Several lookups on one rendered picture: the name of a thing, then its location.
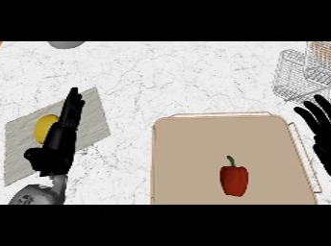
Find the grey placemat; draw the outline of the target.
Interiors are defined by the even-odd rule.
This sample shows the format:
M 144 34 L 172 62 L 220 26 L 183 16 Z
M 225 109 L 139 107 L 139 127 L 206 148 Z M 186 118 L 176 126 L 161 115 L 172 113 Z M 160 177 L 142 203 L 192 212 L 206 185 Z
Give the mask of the grey placemat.
M 98 88 L 90 88 L 81 94 L 86 105 L 77 132 L 77 151 L 93 146 L 111 135 Z M 34 173 L 31 164 L 24 158 L 25 150 L 40 146 L 34 138 L 34 126 L 45 115 L 61 114 L 62 105 L 64 101 L 58 101 L 6 123 L 5 185 L 11 185 Z

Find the red bell pepper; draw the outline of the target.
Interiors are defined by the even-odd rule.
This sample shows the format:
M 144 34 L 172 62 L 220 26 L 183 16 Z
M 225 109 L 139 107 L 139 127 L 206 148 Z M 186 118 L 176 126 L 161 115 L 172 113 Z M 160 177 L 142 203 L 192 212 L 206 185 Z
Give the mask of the red bell pepper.
M 241 197 L 248 186 L 248 171 L 244 166 L 237 166 L 232 156 L 228 156 L 229 166 L 220 169 L 220 185 L 226 195 Z

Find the yellow lemon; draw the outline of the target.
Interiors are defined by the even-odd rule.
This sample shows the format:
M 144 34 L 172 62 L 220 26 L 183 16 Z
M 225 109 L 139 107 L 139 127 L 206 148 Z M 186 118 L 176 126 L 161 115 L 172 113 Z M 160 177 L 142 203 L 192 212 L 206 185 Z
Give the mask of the yellow lemon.
M 56 123 L 56 121 L 58 121 L 58 116 L 55 114 L 48 114 L 39 119 L 36 123 L 34 137 L 40 144 L 43 144 L 46 141 L 50 128 L 53 124 Z

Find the beige tray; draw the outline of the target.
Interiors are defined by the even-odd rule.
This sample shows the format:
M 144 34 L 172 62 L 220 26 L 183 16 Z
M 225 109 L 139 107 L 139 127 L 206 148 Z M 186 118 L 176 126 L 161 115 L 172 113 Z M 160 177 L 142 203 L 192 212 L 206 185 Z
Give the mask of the beige tray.
M 154 124 L 157 205 L 314 205 L 312 170 L 297 127 L 278 115 L 178 114 Z

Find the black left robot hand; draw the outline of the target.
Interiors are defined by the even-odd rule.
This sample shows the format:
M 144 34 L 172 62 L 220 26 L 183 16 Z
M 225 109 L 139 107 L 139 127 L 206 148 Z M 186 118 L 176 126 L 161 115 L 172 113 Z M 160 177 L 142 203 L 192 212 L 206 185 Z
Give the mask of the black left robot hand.
M 45 145 L 30 148 L 24 153 L 42 177 L 67 175 L 70 172 L 84 105 L 86 101 L 79 88 L 73 87 L 64 102 L 59 120 L 49 130 Z

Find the grey round object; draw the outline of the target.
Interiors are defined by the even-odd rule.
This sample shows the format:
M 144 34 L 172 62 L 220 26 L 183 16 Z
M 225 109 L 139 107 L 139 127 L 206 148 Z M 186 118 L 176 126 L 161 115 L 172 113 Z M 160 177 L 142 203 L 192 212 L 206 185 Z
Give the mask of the grey round object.
M 81 46 L 84 41 L 49 41 L 49 44 L 56 49 L 73 49 Z

